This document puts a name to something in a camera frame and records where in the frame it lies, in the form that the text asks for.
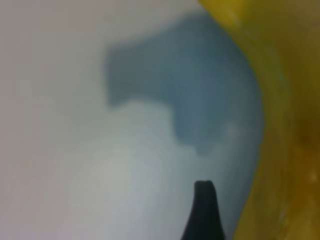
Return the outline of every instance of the white surface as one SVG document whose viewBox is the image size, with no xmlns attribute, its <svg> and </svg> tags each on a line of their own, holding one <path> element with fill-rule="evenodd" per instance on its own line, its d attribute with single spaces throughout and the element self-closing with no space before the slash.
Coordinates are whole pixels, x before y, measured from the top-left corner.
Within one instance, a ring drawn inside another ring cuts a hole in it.
<svg viewBox="0 0 320 240">
<path fill-rule="evenodd" d="M 212 155 L 198 157 L 176 140 L 166 106 L 111 110 L 103 86 L 111 44 L 198 8 L 195 0 L 0 2 L 1 240 L 178 240 L 193 183 L 206 179 L 230 228 L 229 201 L 241 188 L 223 189 L 244 164 L 230 159 L 248 133 L 231 122 Z"/>
</svg>

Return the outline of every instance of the yellow object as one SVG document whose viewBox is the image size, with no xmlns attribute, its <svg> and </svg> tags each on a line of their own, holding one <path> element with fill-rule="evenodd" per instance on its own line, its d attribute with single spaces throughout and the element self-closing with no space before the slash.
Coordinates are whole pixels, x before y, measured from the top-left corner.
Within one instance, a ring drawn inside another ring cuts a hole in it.
<svg viewBox="0 0 320 240">
<path fill-rule="evenodd" d="M 320 240 L 320 0 L 200 0 L 246 54 L 265 114 L 236 240 Z"/>
</svg>

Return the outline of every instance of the yellow surface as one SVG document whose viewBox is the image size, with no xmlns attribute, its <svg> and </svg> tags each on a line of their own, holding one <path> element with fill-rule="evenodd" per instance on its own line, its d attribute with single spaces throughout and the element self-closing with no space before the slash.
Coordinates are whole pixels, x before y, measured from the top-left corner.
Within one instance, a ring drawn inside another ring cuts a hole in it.
<svg viewBox="0 0 320 240">
<path fill-rule="evenodd" d="M 248 57 L 264 141 L 236 240 L 320 240 L 320 0 L 200 0 Z"/>
</svg>

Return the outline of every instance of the black object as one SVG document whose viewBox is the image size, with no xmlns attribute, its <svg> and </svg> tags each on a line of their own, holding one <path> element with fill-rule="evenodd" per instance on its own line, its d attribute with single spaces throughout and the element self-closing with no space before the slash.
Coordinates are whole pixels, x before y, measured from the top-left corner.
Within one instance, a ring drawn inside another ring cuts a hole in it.
<svg viewBox="0 0 320 240">
<path fill-rule="evenodd" d="M 217 193 L 211 181 L 194 184 L 194 199 L 188 223 L 181 240 L 224 240 Z"/>
</svg>

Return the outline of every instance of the white wall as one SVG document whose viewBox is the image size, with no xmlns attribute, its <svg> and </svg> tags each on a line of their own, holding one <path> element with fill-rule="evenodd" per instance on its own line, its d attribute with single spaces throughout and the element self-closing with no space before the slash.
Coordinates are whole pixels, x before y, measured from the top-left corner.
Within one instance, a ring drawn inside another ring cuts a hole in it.
<svg viewBox="0 0 320 240">
<path fill-rule="evenodd" d="M 239 167 L 247 131 L 230 122 L 201 157 L 177 141 L 165 105 L 106 104 L 108 47 L 199 8 L 195 0 L 0 1 L 0 239 L 178 240 L 193 183 L 206 179 L 233 231 L 230 205 L 249 189 L 250 170 Z"/>
</svg>

